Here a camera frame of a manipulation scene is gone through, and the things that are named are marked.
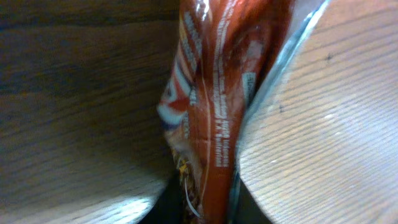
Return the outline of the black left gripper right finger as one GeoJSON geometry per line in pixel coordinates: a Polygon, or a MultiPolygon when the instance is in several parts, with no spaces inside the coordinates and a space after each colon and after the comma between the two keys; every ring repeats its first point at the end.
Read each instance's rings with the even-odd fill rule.
{"type": "Polygon", "coordinates": [[[229,194],[229,224],[272,224],[262,212],[246,185],[236,177],[229,194]]]}

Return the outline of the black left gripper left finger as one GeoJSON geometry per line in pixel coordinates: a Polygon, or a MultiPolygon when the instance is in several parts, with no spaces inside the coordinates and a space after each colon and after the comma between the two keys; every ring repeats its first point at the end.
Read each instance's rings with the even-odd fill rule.
{"type": "Polygon", "coordinates": [[[139,224],[181,224],[183,200],[179,175],[174,174],[150,212],[139,224]]]}

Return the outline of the red orange snack wrapper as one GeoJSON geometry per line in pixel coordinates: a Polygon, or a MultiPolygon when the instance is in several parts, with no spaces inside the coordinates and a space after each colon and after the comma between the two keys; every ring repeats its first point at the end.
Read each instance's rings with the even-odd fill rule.
{"type": "Polygon", "coordinates": [[[327,1],[185,0],[170,79],[157,106],[183,193],[182,223],[230,223],[251,117],[327,1]]]}

